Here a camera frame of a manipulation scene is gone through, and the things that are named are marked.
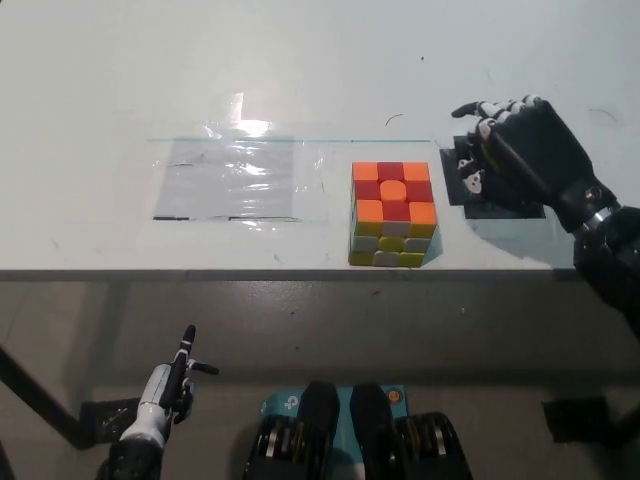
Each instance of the white table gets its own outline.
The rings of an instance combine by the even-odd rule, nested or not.
[[[388,276],[347,264],[353,160],[431,164],[437,257],[392,275],[570,268],[553,214],[466,222],[448,205],[438,146],[469,125],[449,118],[460,103],[535,92],[602,181],[640,204],[638,15],[622,0],[5,0],[0,278]],[[235,93],[243,119],[297,139],[326,140],[328,125],[338,139],[432,142],[323,144],[324,192],[295,199],[303,218],[314,204],[321,215],[275,230],[154,222],[154,161],[170,143],[148,140],[227,120]]]

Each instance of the orange sticker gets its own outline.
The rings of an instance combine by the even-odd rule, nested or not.
[[[392,388],[387,391],[387,398],[391,405],[397,405],[402,401],[402,392],[397,388]]]

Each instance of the white robotic hand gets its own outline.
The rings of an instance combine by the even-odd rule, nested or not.
[[[193,409],[195,384],[190,370],[217,375],[218,369],[189,358],[196,328],[189,325],[173,362],[158,365],[138,403],[136,420],[111,446],[106,472],[108,480],[155,480],[160,478],[162,456],[175,424],[186,420]]]

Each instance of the table leg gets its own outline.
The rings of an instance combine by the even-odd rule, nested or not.
[[[76,449],[96,444],[93,432],[67,412],[3,348],[0,348],[0,381]]]

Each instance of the rubik's cube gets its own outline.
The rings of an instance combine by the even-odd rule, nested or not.
[[[436,229],[426,163],[356,162],[349,264],[420,267]]]

